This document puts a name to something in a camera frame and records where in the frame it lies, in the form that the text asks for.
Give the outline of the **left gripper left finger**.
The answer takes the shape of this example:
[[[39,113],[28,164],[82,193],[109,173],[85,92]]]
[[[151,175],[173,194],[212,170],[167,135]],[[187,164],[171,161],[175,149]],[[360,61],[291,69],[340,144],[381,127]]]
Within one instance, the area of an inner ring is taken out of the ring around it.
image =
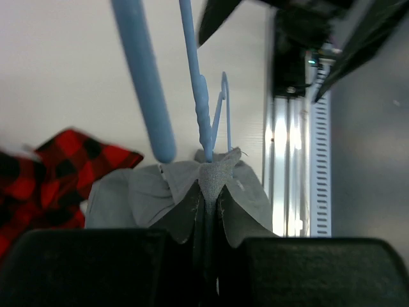
[[[149,228],[27,232],[1,267],[1,305],[198,306],[203,205],[194,183]]]

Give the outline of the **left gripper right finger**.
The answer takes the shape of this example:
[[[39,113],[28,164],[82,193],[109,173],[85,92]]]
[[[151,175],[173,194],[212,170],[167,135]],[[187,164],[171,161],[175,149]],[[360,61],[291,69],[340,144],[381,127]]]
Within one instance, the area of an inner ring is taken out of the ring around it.
[[[408,271],[385,241],[280,238],[223,189],[219,306],[407,306]]]

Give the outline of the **grey button shirt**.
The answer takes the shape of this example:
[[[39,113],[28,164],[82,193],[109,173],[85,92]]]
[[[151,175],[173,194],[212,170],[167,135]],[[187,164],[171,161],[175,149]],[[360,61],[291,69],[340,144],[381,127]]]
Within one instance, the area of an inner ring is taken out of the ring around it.
[[[91,188],[86,228],[148,228],[179,205],[194,182],[206,200],[223,188],[253,218],[264,235],[272,235],[272,206],[253,169],[236,147],[213,155],[207,163],[198,150],[192,160],[116,169]]]

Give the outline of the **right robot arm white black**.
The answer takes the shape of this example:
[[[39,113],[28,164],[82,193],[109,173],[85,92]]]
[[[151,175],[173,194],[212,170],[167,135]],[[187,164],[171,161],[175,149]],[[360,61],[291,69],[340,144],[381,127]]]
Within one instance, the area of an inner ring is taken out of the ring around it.
[[[234,12],[239,1],[207,1],[198,30],[203,45]],[[287,65],[302,49],[321,49],[333,31],[332,21],[343,19],[353,1],[267,1],[276,8],[278,32],[275,55]],[[373,1],[316,93],[319,100],[340,79],[371,61],[408,14],[408,1]]]

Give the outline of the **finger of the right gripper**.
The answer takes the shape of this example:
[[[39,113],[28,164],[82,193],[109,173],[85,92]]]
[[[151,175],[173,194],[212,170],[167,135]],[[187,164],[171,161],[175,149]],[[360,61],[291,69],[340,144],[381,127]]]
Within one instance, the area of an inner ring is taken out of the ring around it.
[[[241,0],[208,0],[201,13],[197,42],[201,47],[223,25]]]

